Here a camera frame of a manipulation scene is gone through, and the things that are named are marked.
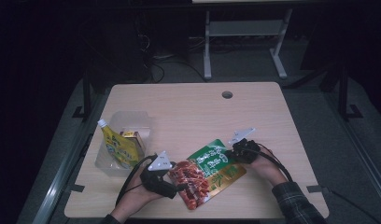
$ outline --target table surface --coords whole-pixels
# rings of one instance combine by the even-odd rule
[[[233,94],[222,97],[224,91]],[[327,217],[320,192],[308,193],[318,184],[280,87],[274,82],[192,84],[134,84],[115,86],[102,119],[109,122],[118,111],[146,111],[151,120],[148,154],[166,151],[171,161],[183,161],[215,139],[228,148],[234,131],[257,129],[247,139],[270,148],[291,173],[309,201]],[[68,217],[104,217],[114,204],[124,177],[112,177],[95,166],[103,135],[96,127],[76,185],[65,207]],[[188,210],[177,195],[147,204],[139,218],[282,218],[271,186],[252,170],[212,200]]]

